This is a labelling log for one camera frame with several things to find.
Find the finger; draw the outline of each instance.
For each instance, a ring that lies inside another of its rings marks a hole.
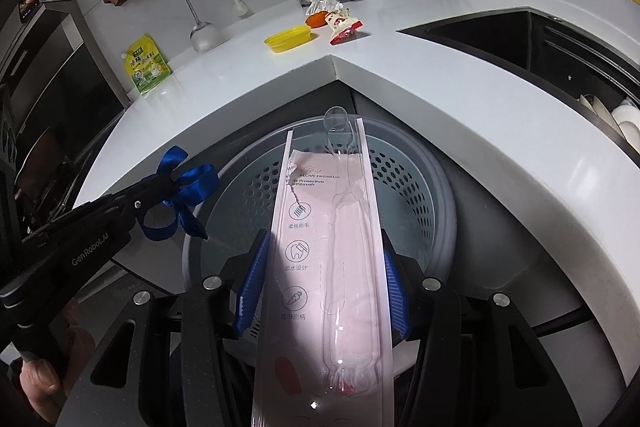
[[[69,328],[68,334],[71,340],[69,363],[62,379],[62,386],[67,396],[69,396],[71,388],[95,351],[94,338],[89,331],[82,328]]]
[[[31,407],[44,420],[55,424],[60,416],[60,407],[52,395],[60,389],[60,379],[47,360],[31,360],[22,363],[20,385]]]
[[[78,325],[78,300],[76,298],[71,299],[62,311],[60,312],[62,317],[67,321],[69,326]]]

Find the metal bolt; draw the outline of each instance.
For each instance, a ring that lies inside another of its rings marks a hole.
[[[149,302],[150,298],[151,298],[151,293],[149,293],[149,292],[138,292],[133,296],[133,302],[135,302],[138,305],[146,304],[146,303]]]
[[[207,277],[202,285],[206,290],[217,290],[218,288],[220,288],[220,286],[222,286],[222,279],[220,279],[220,277],[218,277],[217,275],[212,275],[211,277]]]
[[[424,281],[422,281],[422,287],[425,290],[429,290],[430,292],[434,292],[440,289],[440,281],[438,281],[437,279],[425,279]]]
[[[498,304],[498,306],[502,306],[504,308],[509,305],[511,299],[504,293],[497,293],[494,295],[494,302]]]

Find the toothbrush package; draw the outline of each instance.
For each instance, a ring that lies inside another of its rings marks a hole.
[[[271,233],[254,427],[391,427],[391,328],[362,120],[324,120],[327,152],[287,137]]]

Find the blue ribbon bow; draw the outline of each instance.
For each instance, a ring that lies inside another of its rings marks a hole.
[[[178,165],[187,159],[187,156],[186,151],[180,147],[171,147],[160,160],[160,165],[156,172],[158,174],[171,174]],[[140,228],[148,239],[164,241],[174,235],[178,230],[178,222],[180,222],[181,227],[187,234],[206,239],[208,237],[206,230],[202,223],[193,216],[189,207],[201,204],[220,187],[218,172],[216,172],[213,165],[201,165],[180,175],[175,181],[175,185],[181,187],[181,189],[170,199],[162,202],[166,206],[174,208],[174,222],[166,227],[154,229],[144,224],[145,215],[143,214],[138,216]]]

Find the laundry basket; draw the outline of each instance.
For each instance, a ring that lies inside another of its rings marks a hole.
[[[398,127],[362,119],[380,225],[397,253],[417,259],[426,276],[447,280],[456,243],[456,204],[442,166],[424,144]],[[259,229],[271,228],[280,163],[292,128],[293,149],[328,151],[319,145],[324,126],[317,117],[274,131],[233,158],[220,171],[221,187],[194,211],[206,224],[209,239],[185,239],[182,270],[189,287],[220,273],[229,257],[250,249]],[[252,364],[260,306],[256,313],[240,341],[225,341],[236,357]]]

